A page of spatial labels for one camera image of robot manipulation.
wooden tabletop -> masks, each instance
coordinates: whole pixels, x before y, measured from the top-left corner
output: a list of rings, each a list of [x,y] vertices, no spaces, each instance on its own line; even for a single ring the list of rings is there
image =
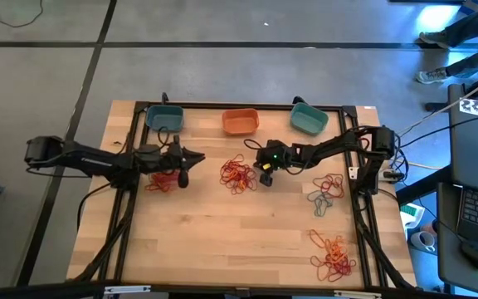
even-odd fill
[[[134,101],[115,100],[100,148],[120,150],[129,131]],[[358,107],[360,125],[379,125],[374,107]],[[129,245],[124,261],[126,283],[176,284],[229,287],[344,287],[363,288],[355,226],[350,198],[335,199],[324,217],[315,217],[315,206],[306,194],[316,190],[313,178],[327,173],[348,178],[342,154],[324,159],[317,167],[300,175],[275,172],[271,187],[258,185],[257,191],[232,195],[219,184],[221,166],[237,154],[252,165],[256,151],[243,144],[244,137],[229,137],[222,131],[222,110],[184,110],[180,142],[189,150],[202,152],[206,159],[189,172],[189,186],[169,193],[145,191],[149,183],[142,175],[135,205]],[[264,145],[268,139],[291,143],[317,144],[340,135],[339,120],[328,113],[325,131],[315,137],[302,134],[289,125],[289,111],[259,110],[260,126],[250,138]],[[139,120],[143,126],[143,114]],[[157,143],[149,133],[149,143]],[[93,178],[90,189],[106,183]],[[380,183],[381,189],[394,193],[393,186]],[[77,235],[68,278],[75,277],[96,255],[105,241],[115,190],[107,189],[90,197]],[[373,197],[383,251],[411,284],[415,284],[411,258],[403,233],[396,201],[385,194]],[[342,236],[349,258],[357,265],[350,276],[337,282],[320,282],[312,255],[323,255],[308,235],[315,229],[324,238]],[[112,254],[112,277],[116,254]],[[368,250],[373,283],[378,285],[373,254]]]

blue bowl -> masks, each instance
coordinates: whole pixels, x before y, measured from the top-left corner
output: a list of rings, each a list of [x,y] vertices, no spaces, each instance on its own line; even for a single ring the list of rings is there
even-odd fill
[[[165,127],[165,132],[179,132],[183,127],[183,109],[175,105],[153,105],[147,111],[145,122],[155,131]]]
[[[309,135],[318,135],[328,124],[328,115],[305,103],[297,103],[290,112],[290,124]]]

orange bowl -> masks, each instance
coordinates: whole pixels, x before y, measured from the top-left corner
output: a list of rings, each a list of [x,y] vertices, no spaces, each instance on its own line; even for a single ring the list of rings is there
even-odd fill
[[[222,113],[222,128],[227,135],[254,134],[257,127],[259,127],[259,116],[255,109],[234,109]]]

plastic bowl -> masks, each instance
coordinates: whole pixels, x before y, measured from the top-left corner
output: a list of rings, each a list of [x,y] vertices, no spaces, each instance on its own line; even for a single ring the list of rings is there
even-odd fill
[[[147,111],[145,122],[155,131],[165,127],[165,132],[179,132],[183,127],[183,109],[175,105],[153,105]]]
[[[256,133],[259,116],[255,109],[226,110],[222,113],[222,128],[228,135],[249,135]]]
[[[328,115],[305,103],[297,103],[290,112],[290,124],[309,135],[318,135],[328,124]]]

cup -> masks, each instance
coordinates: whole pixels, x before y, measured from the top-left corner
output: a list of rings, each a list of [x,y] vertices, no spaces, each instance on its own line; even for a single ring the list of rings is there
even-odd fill
[[[411,236],[411,243],[415,248],[426,252],[435,252],[435,238],[431,233],[422,231]]]

